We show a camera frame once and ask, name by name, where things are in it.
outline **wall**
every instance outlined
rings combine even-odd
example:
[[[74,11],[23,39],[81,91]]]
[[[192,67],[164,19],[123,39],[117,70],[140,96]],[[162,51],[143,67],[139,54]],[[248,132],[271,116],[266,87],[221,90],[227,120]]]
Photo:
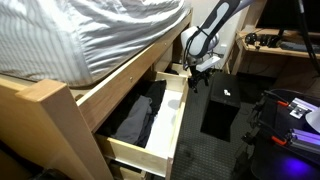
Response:
[[[207,16],[214,9],[219,0],[186,0],[191,3],[193,7],[193,17],[191,21],[192,26],[199,26],[203,23]],[[248,8],[238,12],[231,17],[219,31],[220,41],[214,48],[214,52],[225,54],[216,68],[221,68],[230,53],[231,47],[234,42],[234,36],[237,29],[242,26],[245,14]]]

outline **computer tower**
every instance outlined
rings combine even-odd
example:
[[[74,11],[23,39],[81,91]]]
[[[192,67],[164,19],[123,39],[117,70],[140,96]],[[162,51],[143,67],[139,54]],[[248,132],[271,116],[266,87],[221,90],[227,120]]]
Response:
[[[241,106],[237,77],[215,72],[210,86],[201,132],[230,141],[230,126]]]

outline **wooden desk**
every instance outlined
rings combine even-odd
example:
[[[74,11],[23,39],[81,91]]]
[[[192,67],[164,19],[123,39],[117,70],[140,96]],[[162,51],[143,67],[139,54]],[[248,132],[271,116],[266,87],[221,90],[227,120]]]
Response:
[[[277,34],[278,31],[276,30],[261,30],[257,33],[257,35],[262,34]],[[270,54],[278,54],[278,55],[284,55],[284,56],[294,56],[294,57],[301,57],[301,58],[309,58],[309,55],[307,52],[298,52],[298,51],[289,51],[289,50],[282,50],[281,48],[268,48],[267,46],[260,46],[259,49],[257,49],[253,45],[248,45],[245,43],[245,37],[248,33],[246,32],[237,32],[235,37],[235,43],[239,48],[239,52],[237,54],[235,63],[232,68],[231,74],[236,75],[238,73],[240,64],[242,62],[242,59],[247,51],[251,52],[259,52],[259,53],[270,53]]]

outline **open drawer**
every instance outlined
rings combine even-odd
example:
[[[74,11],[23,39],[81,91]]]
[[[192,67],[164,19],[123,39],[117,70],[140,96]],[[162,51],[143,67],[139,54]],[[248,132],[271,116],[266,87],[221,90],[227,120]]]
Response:
[[[169,179],[188,93],[187,78],[160,72],[151,78],[165,79],[167,86],[146,148],[98,134],[95,137],[105,157]]]

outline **desk leg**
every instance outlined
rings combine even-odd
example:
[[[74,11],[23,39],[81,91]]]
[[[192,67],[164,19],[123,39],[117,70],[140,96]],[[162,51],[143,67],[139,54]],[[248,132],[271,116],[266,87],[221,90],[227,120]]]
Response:
[[[234,62],[234,65],[233,65],[233,68],[232,68],[232,72],[231,72],[232,75],[236,75],[238,73],[238,70],[239,70],[240,64],[242,62],[243,56],[246,53],[246,50],[245,50],[245,48],[243,46],[239,45],[238,43],[237,43],[237,46],[239,48],[239,52],[238,52],[238,55],[237,55],[237,59]]]

